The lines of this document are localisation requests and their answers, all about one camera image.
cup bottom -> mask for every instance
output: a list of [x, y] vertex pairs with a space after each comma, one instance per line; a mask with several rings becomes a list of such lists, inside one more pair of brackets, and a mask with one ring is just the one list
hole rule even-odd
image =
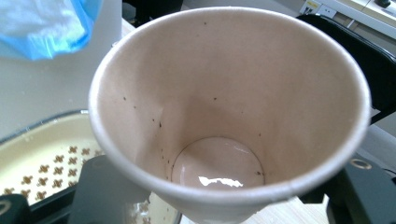
[[177, 156], [172, 182], [199, 189], [241, 189], [265, 184], [262, 165], [241, 143], [208, 137], [186, 146]]

white surface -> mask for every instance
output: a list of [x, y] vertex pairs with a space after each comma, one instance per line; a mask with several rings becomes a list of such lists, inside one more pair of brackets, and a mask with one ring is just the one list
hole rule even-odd
[[55, 114], [87, 108], [94, 71], [120, 30], [121, 2], [105, 0], [82, 51], [39, 62], [0, 58], [0, 139]]
[[334, 10], [347, 15], [351, 19], [354, 19], [355, 21], [359, 21], [369, 27], [371, 27], [374, 30], [377, 30], [378, 32], [388, 35], [394, 39], [396, 39], [396, 28], [392, 27], [389, 24], [386, 24], [382, 21], [379, 21], [361, 11], [358, 11], [357, 9], [353, 7], [349, 7], [339, 1], [334, 1], [334, 0], [318, 0], [321, 4], [326, 5], [328, 7], [333, 8]]

black plastic part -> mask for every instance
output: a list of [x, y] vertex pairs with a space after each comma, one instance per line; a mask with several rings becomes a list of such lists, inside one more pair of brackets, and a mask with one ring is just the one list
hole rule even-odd
[[143, 203], [150, 192], [125, 178], [107, 159], [87, 161], [78, 181], [70, 224], [127, 223], [131, 204]]
[[390, 6], [390, 0], [375, 0], [376, 4], [381, 7], [388, 7]]
[[396, 57], [342, 24], [320, 15], [297, 17], [343, 46], [356, 60], [370, 87], [372, 106], [380, 112], [372, 117], [376, 123], [396, 111]]
[[32, 223], [30, 221], [29, 204], [22, 195], [9, 194], [0, 197], [0, 223]]
[[70, 215], [77, 186], [64, 189], [30, 207], [31, 220], [35, 224], [65, 224]]
[[396, 186], [383, 169], [363, 157], [356, 155], [338, 175], [300, 199], [321, 203], [324, 194], [334, 223], [396, 223]]

tray rim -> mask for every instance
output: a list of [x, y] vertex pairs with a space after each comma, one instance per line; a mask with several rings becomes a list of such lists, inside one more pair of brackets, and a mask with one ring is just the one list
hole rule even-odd
[[50, 116], [46, 119], [42, 119], [40, 121], [37, 121], [33, 124], [30, 124], [30, 125], [24, 127], [24, 128], [21, 128], [10, 135], [6, 135], [5, 137], [0, 138], [0, 146], [2, 146], [6, 142], [9, 142], [9, 141], [25, 134], [25, 133], [29, 133], [30, 131], [32, 131], [34, 129], [40, 128], [43, 125], [51, 123], [55, 119], [62, 119], [62, 118], [73, 116], [73, 115], [88, 115], [89, 113], [90, 112], [88, 109], [75, 109], [75, 110], [68, 110], [63, 113]]

cup rim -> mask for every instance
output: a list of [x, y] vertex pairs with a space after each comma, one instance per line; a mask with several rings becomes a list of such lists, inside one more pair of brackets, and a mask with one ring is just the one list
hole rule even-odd
[[[348, 133], [348, 138], [325, 162], [316, 168], [302, 175], [296, 176], [288, 181], [264, 185], [251, 189], [221, 191], [180, 186], [176, 183], [160, 179], [159, 177], [151, 175], [129, 162], [126, 157], [123, 156], [123, 154], [117, 149], [115, 143], [109, 138], [109, 135], [106, 132], [106, 128], [103, 125], [100, 112], [98, 110], [100, 104], [100, 99], [98, 96], [100, 96], [99, 91], [101, 79], [104, 78], [104, 71], [106, 70], [107, 65], [119, 55], [122, 46], [124, 46], [128, 40], [134, 38], [134, 36], [139, 35], [142, 30], [145, 30], [150, 26], [161, 24], [161, 22], [173, 19], [175, 17], [189, 16], [189, 14], [192, 13], [202, 13], [205, 11], [245, 11], [247, 13], [265, 13], [270, 16], [278, 17], [281, 20], [295, 22], [296, 24], [309, 30], [313, 35], [319, 35], [321, 38], [326, 39], [332, 43], [335, 48], [340, 50], [340, 57], [343, 57], [346, 63], [350, 64], [351, 71], [356, 74], [354, 79], [357, 83], [356, 91], [360, 92], [360, 108], [358, 110], [358, 116], [355, 120], [353, 120], [354, 123], [351, 124], [351, 130]], [[177, 200], [181, 201], [188, 199], [189, 201], [195, 201], [198, 203], [221, 204], [222, 206], [252, 205], [284, 201], [291, 197], [307, 193], [309, 190], [330, 179], [332, 176], [338, 173], [347, 163], [349, 158], [352, 157], [364, 135], [366, 134], [370, 121], [370, 106], [371, 97], [369, 87], [361, 69], [352, 56], [350, 56], [349, 53], [337, 42], [322, 33], [320, 30], [293, 17], [273, 11], [249, 7], [208, 7], [191, 9], [167, 15], [140, 26], [134, 32], [125, 36], [102, 60], [92, 80], [89, 95], [90, 121], [93, 133], [99, 145], [106, 152], [106, 155], [122, 173], [124, 173], [128, 178], [132, 179], [136, 184], [144, 188], [148, 188], [160, 196], [172, 195]]]

